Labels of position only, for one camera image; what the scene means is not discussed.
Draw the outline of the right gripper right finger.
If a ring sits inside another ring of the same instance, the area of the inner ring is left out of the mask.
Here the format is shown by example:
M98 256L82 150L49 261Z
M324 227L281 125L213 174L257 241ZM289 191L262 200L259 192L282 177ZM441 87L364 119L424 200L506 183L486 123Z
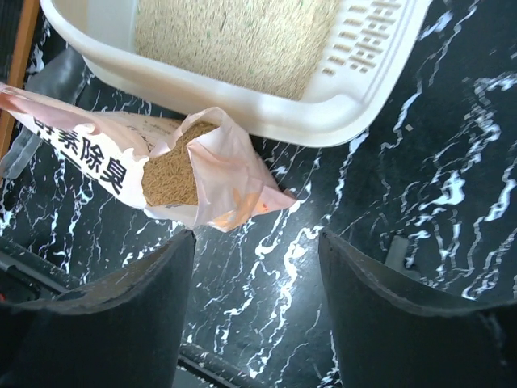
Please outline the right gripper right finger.
M318 255L345 387L515 386L515 302L434 289L328 230Z

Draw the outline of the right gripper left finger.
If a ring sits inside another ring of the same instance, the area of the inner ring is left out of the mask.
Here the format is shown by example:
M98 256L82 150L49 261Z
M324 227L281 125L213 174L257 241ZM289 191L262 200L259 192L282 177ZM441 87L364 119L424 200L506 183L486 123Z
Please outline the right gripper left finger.
M4 387L170 387L195 236L52 300L1 305Z

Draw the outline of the pink cat litter bag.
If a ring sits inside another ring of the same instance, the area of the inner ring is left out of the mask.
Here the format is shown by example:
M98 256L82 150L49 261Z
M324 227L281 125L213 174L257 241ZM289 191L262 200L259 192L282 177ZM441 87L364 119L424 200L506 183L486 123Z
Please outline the pink cat litter bag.
M248 132L220 108L184 120L89 112L8 85L1 107L116 199L154 219L226 232L295 201Z

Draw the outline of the cream plastic litter box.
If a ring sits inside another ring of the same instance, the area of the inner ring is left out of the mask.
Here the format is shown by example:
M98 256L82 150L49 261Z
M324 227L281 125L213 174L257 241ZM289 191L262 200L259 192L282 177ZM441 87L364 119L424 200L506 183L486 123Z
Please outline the cream plastic litter box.
M106 84L164 108L225 110L249 133L338 146L386 104L427 1L44 1Z

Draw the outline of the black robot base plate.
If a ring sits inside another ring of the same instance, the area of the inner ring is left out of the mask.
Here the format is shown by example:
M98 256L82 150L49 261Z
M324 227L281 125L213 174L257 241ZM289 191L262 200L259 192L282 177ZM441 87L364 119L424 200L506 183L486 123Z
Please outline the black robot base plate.
M1 242L4 387L256 387L182 342L195 253L190 230L106 276L77 278Z

